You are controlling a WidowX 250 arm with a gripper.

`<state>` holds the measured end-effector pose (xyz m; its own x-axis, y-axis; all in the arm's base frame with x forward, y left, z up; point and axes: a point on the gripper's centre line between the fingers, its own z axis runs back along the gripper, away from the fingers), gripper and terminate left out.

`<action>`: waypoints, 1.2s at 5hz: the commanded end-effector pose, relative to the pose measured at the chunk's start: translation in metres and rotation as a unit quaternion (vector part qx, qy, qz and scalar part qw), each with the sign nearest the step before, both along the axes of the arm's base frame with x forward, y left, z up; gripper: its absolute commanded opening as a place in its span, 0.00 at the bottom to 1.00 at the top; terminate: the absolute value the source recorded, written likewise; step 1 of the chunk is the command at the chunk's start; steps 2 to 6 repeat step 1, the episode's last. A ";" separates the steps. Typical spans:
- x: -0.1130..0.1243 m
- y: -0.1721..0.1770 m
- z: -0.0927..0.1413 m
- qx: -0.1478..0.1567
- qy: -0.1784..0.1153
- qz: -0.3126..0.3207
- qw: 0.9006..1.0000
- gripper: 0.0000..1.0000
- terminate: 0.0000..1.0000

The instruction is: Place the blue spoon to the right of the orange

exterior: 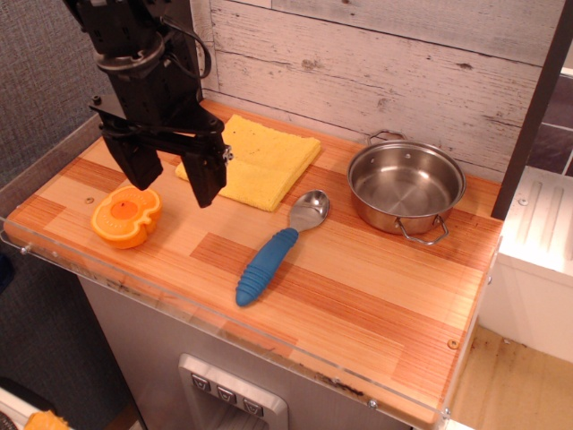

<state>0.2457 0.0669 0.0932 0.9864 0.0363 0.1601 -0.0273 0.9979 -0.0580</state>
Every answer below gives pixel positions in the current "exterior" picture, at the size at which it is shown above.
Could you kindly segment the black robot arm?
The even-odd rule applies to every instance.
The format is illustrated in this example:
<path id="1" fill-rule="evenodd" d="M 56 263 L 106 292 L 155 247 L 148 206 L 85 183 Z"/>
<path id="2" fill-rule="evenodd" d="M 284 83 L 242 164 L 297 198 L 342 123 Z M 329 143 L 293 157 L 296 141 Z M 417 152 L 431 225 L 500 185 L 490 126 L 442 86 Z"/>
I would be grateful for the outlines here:
<path id="1" fill-rule="evenodd" d="M 160 152 L 181 158 L 200 207 L 227 184 L 231 149 L 224 123 L 201 106 L 211 58 L 188 1 L 69 1 L 114 90 L 95 96 L 109 152 L 130 183 L 145 190 L 163 168 Z"/>

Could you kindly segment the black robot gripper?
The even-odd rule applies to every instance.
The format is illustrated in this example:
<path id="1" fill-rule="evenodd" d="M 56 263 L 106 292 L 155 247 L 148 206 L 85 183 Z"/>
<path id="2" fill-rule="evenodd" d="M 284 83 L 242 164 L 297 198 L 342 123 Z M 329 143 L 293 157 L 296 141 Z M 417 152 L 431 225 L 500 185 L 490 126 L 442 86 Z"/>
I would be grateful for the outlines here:
<path id="1" fill-rule="evenodd" d="M 195 43 L 154 38 L 131 53 L 97 53 L 95 59 L 114 93 L 91 108 L 100 114 L 106 146 L 130 183 L 148 189 L 163 172 L 158 152 L 175 154 L 198 205 L 210 206 L 227 184 L 233 154 L 223 141 L 223 122 L 201 106 Z"/>

